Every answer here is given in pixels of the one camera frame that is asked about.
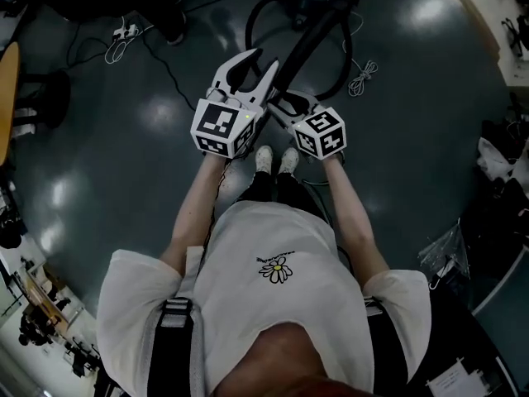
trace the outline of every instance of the leg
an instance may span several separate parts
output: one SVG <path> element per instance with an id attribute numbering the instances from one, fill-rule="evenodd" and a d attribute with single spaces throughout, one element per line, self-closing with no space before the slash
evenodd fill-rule
<path id="1" fill-rule="evenodd" d="M 311 194 L 293 177 L 298 162 L 299 154 L 296 149 L 291 147 L 284 152 L 277 177 L 278 203 L 309 212 L 325 221 L 322 211 Z"/>
<path id="2" fill-rule="evenodd" d="M 272 200 L 272 175 L 266 172 L 255 172 L 250 187 L 236 200 L 251 200 L 255 202 L 269 202 Z"/>
<path id="3" fill-rule="evenodd" d="M 278 203 L 287 204 L 318 216 L 325 221 L 322 211 L 317 206 L 311 194 L 291 174 L 285 172 L 278 177 Z"/>
<path id="4" fill-rule="evenodd" d="M 255 153 L 255 175 L 250 187 L 236 200 L 269 202 L 272 200 L 272 149 L 262 146 Z"/>
<path id="5" fill-rule="evenodd" d="M 182 40 L 185 17 L 174 0 L 136 0 L 135 9 L 152 23 L 170 44 Z"/>

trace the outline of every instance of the hair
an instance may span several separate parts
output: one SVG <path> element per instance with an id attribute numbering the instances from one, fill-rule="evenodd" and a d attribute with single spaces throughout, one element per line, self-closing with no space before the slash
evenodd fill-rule
<path id="1" fill-rule="evenodd" d="M 18 338 L 18 342 L 21 343 L 25 347 L 30 343 L 30 339 L 26 335 L 20 334 L 20 337 Z"/>
<path id="2" fill-rule="evenodd" d="M 317 376 L 305 377 L 287 389 L 270 394 L 273 397 L 374 397 L 371 393 L 356 390 L 337 380 Z"/>

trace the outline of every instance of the power strip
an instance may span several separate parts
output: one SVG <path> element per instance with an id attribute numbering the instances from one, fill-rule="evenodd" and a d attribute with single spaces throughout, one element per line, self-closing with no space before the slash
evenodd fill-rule
<path id="1" fill-rule="evenodd" d="M 138 29 L 136 24 L 133 23 L 132 25 L 129 25 L 128 28 L 122 26 L 121 28 L 116 29 L 112 34 L 112 41 L 130 40 L 131 38 L 134 38 L 139 34 L 140 30 Z"/>

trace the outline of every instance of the wooden desk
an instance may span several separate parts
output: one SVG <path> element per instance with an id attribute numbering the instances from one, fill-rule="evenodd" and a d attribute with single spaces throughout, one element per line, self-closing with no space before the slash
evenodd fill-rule
<path id="1" fill-rule="evenodd" d="M 46 294 L 35 282 L 35 278 L 33 278 L 31 274 L 27 275 L 26 290 L 29 294 L 31 303 L 35 306 L 39 306 L 53 323 L 55 323 L 54 317 L 60 319 L 60 322 L 55 325 L 55 329 L 60 335 L 66 337 L 66 332 L 69 327 L 68 321 L 61 311 L 55 307 L 54 303 L 50 300 L 50 297 L 48 297 L 48 294 Z"/>
<path id="2" fill-rule="evenodd" d="M 17 99 L 20 50 L 18 43 L 11 43 L 0 60 L 0 165 L 6 161 L 15 101 Z"/>

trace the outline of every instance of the gray floor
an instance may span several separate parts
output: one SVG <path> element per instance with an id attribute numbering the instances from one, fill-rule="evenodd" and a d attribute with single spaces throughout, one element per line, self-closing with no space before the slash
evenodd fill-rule
<path id="1" fill-rule="evenodd" d="M 185 0 L 184 6 L 206 1 Z M 243 50 L 245 21 L 257 1 L 194 12 L 187 40 L 177 48 L 157 31 L 148 35 L 192 102 L 205 94 L 217 66 Z M 375 60 L 379 72 L 364 96 L 351 98 L 343 89 L 327 103 L 346 120 L 346 170 L 381 251 L 392 267 L 410 268 L 472 197 L 480 123 L 505 113 L 508 93 L 458 0 L 362 0 L 358 11 L 365 26 L 355 36 L 355 58 L 362 65 Z M 111 18 L 92 22 L 82 27 L 78 43 L 87 36 L 109 41 L 120 25 Z M 44 8 L 21 36 L 27 70 L 64 66 L 74 31 L 75 25 Z M 265 59 L 285 60 L 298 39 L 280 7 L 263 12 L 255 35 Z M 340 46 L 336 30 L 293 88 L 319 92 L 330 86 L 344 57 Z M 87 43 L 81 54 L 99 49 Z M 68 116 L 58 129 L 41 128 L 17 142 L 15 181 L 30 233 L 95 313 L 113 251 L 163 251 L 202 155 L 188 133 L 193 113 L 141 41 L 115 65 L 99 58 L 69 73 Z M 277 156 L 289 141 L 274 122 L 260 138 Z M 217 213 L 248 185 L 252 170 L 251 159 L 233 164 Z M 298 176 L 323 178 L 321 166 L 307 162 Z"/>

